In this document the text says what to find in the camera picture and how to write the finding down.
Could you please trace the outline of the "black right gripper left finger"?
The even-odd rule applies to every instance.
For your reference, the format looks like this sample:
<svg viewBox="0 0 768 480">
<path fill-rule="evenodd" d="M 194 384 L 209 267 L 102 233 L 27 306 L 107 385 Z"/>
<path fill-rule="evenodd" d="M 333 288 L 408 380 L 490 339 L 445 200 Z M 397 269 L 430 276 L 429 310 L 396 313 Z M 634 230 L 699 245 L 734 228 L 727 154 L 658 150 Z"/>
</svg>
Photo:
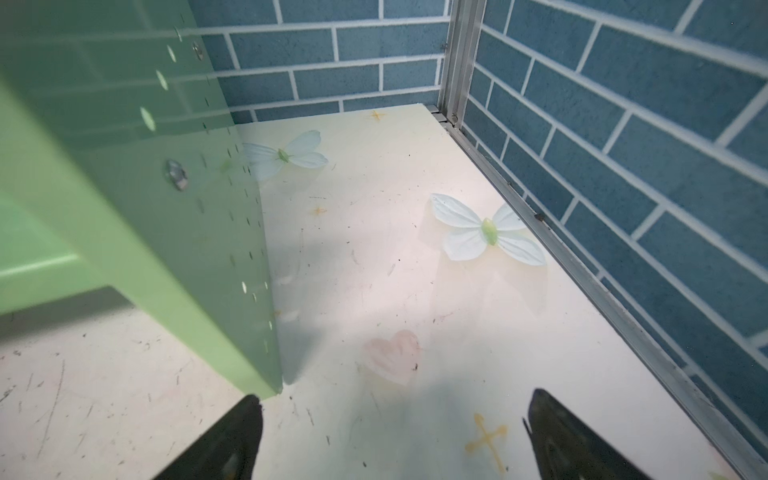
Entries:
<svg viewBox="0 0 768 480">
<path fill-rule="evenodd" d="M 259 398 L 244 396 L 155 479 L 251 479 L 263 422 Z"/>
</svg>

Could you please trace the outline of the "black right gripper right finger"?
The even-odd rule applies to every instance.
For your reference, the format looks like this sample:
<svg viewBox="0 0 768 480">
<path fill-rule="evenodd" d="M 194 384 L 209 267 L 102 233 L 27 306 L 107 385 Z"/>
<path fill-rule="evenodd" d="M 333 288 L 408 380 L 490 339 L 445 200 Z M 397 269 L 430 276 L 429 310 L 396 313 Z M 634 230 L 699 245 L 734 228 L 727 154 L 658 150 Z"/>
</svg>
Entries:
<svg viewBox="0 0 768 480">
<path fill-rule="evenodd" d="M 649 476 L 542 388 L 523 418 L 543 479 L 649 480 Z"/>
</svg>

